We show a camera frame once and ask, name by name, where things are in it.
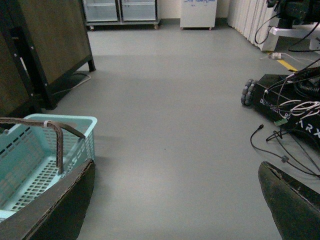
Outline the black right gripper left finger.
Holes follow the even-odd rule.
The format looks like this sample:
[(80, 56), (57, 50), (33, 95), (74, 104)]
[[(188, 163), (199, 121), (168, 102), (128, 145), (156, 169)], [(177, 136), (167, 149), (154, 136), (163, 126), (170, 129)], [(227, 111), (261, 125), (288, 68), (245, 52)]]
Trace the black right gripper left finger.
[(42, 195), (0, 224), (2, 240), (75, 240), (95, 183), (95, 162), (87, 159)]

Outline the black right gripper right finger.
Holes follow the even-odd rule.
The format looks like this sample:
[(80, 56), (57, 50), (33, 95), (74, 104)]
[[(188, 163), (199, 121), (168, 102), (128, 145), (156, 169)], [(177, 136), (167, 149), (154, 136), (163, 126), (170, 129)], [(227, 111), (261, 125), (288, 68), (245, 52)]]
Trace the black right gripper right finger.
[(270, 162), (258, 168), (264, 200), (283, 240), (320, 238), (320, 194)]

